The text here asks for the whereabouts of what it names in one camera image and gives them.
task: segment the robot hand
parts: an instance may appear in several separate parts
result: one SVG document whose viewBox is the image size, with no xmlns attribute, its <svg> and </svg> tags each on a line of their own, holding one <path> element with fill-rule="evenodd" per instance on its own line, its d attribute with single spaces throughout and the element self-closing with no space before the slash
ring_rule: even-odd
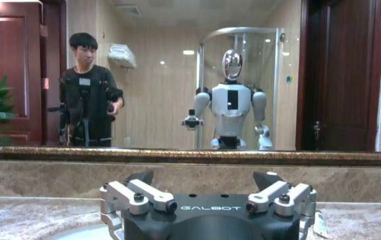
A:
<svg viewBox="0 0 381 240">
<path fill-rule="evenodd" d="M 195 117 L 194 109 L 189 110 L 189 116 L 181 121 L 181 125 L 186 126 L 188 130 L 195 130 L 199 126 L 203 126 L 203 120 Z"/>
<path fill-rule="evenodd" d="M 270 139 L 270 130 L 267 126 L 257 126 L 255 127 L 255 134 L 259 135 L 258 137 L 258 150 L 270 150 L 273 147 L 273 142 Z"/>
</svg>

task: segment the screw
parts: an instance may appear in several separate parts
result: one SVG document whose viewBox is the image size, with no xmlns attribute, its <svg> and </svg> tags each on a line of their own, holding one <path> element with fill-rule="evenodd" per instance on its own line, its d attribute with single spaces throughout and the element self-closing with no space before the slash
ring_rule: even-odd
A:
<svg viewBox="0 0 381 240">
<path fill-rule="evenodd" d="M 140 192 L 137 192 L 137 193 L 134 194 L 134 201 L 136 201 L 136 202 L 141 202 L 142 200 L 144 200 L 144 194 L 140 193 Z"/>
<path fill-rule="evenodd" d="M 289 203 L 289 195 L 287 194 L 282 194 L 279 197 L 278 197 L 279 201 L 283 202 L 283 203 Z"/>
<path fill-rule="evenodd" d="M 172 214 L 177 210 L 177 203 L 172 200 L 166 203 L 166 213 Z"/>
<path fill-rule="evenodd" d="M 246 210 L 247 210 L 250 213 L 257 212 L 257 205 L 255 205 L 253 202 L 247 203 L 247 204 L 246 204 Z"/>
</svg>

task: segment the marble backsplash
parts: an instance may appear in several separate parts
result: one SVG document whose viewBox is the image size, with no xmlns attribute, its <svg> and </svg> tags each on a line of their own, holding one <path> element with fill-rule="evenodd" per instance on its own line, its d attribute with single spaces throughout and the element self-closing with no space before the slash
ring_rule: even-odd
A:
<svg viewBox="0 0 381 240">
<path fill-rule="evenodd" d="M 102 183 L 146 170 L 154 171 L 153 186 L 173 193 L 254 193 L 253 172 L 273 171 L 293 184 L 313 185 L 318 201 L 381 202 L 381 168 L 1 160 L 0 196 L 97 198 Z"/>
</svg>

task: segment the ceiling light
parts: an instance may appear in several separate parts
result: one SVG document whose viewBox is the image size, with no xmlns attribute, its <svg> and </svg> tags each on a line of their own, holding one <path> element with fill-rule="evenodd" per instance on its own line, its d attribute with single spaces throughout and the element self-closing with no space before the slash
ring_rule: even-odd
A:
<svg viewBox="0 0 381 240">
<path fill-rule="evenodd" d="M 182 54 L 184 55 L 194 55 L 194 51 L 193 50 L 184 50 Z"/>
</svg>

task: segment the person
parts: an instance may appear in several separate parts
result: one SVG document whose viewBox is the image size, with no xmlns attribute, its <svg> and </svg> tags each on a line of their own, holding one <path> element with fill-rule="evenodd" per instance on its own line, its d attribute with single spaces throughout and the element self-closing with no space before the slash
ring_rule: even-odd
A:
<svg viewBox="0 0 381 240">
<path fill-rule="evenodd" d="M 76 33 L 70 36 L 69 44 L 76 58 L 76 65 L 64 72 L 60 83 L 61 102 L 66 106 L 65 116 L 69 124 L 68 145 L 85 146 L 85 124 L 82 123 L 85 107 L 89 123 L 89 146 L 110 147 L 113 116 L 124 107 L 122 91 L 116 86 L 109 69 L 94 64 L 98 49 L 94 37 L 85 32 Z M 70 80 L 74 80 L 78 84 L 82 80 L 90 83 L 86 105 L 82 103 L 82 93 L 78 88 L 66 85 Z"/>
</svg>

